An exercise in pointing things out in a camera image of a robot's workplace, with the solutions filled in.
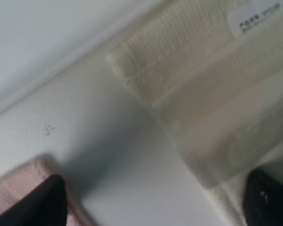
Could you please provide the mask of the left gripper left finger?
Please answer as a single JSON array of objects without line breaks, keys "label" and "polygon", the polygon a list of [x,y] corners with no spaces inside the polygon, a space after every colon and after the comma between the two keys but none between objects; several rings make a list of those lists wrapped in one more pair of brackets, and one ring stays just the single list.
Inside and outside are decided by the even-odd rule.
[{"label": "left gripper left finger", "polygon": [[54,174],[0,215],[0,226],[65,226],[67,192],[62,176]]}]

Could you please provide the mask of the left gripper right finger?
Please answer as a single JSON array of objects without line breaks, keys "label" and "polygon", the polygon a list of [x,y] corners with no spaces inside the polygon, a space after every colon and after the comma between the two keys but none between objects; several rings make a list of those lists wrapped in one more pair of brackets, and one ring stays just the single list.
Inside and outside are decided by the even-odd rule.
[{"label": "left gripper right finger", "polygon": [[253,170],[247,177],[242,209],[248,226],[283,226],[283,184]]}]

